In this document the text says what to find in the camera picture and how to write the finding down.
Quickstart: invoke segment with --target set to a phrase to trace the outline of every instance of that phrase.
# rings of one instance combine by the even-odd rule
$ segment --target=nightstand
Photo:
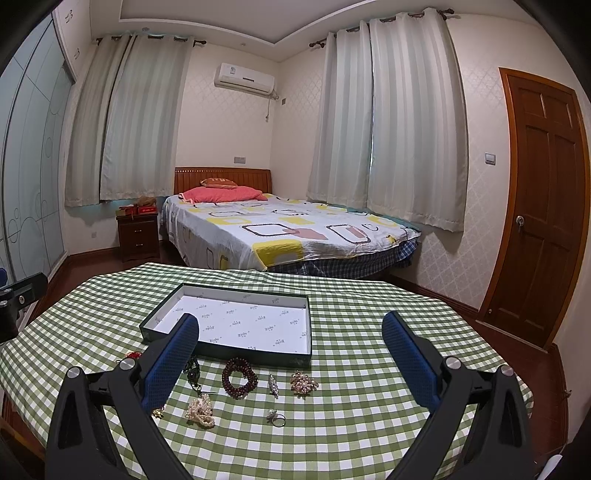
[[[160,258],[158,214],[117,217],[121,261]]]

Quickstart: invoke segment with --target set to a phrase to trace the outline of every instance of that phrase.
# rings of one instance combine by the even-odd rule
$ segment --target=pink pillow
[[[262,191],[250,187],[239,186],[235,189],[210,189],[207,187],[195,187],[178,196],[185,202],[193,203],[222,203],[222,202],[245,202],[247,200],[267,201]]]

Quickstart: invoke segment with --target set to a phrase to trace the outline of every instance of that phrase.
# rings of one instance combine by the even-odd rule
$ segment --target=bed
[[[266,202],[191,204],[178,194],[208,177],[261,190]],[[365,278],[410,264],[420,232],[366,212],[271,194],[271,172],[177,168],[163,207],[168,240],[191,267]]]

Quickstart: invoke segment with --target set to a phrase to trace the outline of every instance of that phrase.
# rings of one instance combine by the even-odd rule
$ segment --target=wall
[[[476,308],[480,307],[495,266],[509,191],[509,131],[499,67],[560,82],[578,95],[587,136],[591,104],[566,59],[544,30],[535,25],[483,15],[458,15],[447,24],[462,73],[469,137],[469,177],[465,231],[452,234],[423,228],[423,244],[414,265],[396,274]],[[302,198],[313,156],[319,107],[323,51],[306,51],[281,63],[285,79],[272,143],[271,170],[275,193]],[[484,153],[496,154],[496,165]],[[589,407],[591,382],[591,233],[572,301],[556,337],[562,355],[569,398],[569,438],[576,434]]]
[[[244,167],[269,168],[275,102],[224,88],[213,79],[221,63],[232,63],[277,78],[279,64],[232,48],[194,47],[185,83],[177,160],[179,167],[233,167],[234,157],[246,157]]]
[[[495,266],[506,213],[509,134],[498,67],[534,73],[573,88],[579,98],[587,138],[591,103],[566,59],[544,30],[533,25],[480,15],[448,20],[466,96],[469,177],[463,235],[426,236],[414,271],[400,276],[474,307],[480,307]],[[496,154],[486,165],[484,152]],[[555,339],[563,360],[569,398],[569,438],[591,406],[591,235],[572,301]]]
[[[324,50],[305,50],[280,64],[275,109],[271,175],[273,192],[282,197],[306,198],[324,69]]]
[[[483,15],[459,15],[447,24],[466,97],[469,175],[463,233],[426,229],[413,267],[397,274],[479,308],[501,243],[509,191],[509,131],[499,67],[570,86],[589,123],[589,100],[552,39],[535,25]],[[496,154],[496,165],[484,153]]]
[[[83,76],[72,87],[64,120],[68,152],[80,90],[96,46],[91,46]],[[217,88],[213,78],[222,62],[235,63],[277,77],[279,64],[255,55],[208,44],[191,51],[187,80],[181,104],[176,165],[234,166],[233,159],[246,157],[245,167],[269,168],[275,102],[271,101],[269,122],[267,99],[245,92]],[[60,180],[61,192],[65,174]],[[119,245],[115,211],[130,200],[106,202],[62,210],[63,237],[70,254]]]

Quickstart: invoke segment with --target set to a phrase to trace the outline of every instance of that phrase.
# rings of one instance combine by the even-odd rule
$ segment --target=ring
[[[285,426],[285,415],[277,413],[277,410],[272,408],[269,410],[269,413],[267,414],[267,422],[271,423],[271,425],[273,425],[274,427],[281,428]]]
[[[285,416],[282,415],[281,413],[276,413],[275,416],[273,417],[273,419],[271,420],[271,423],[273,424],[274,427],[279,427],[282,428],[283,426],[285,426]]]

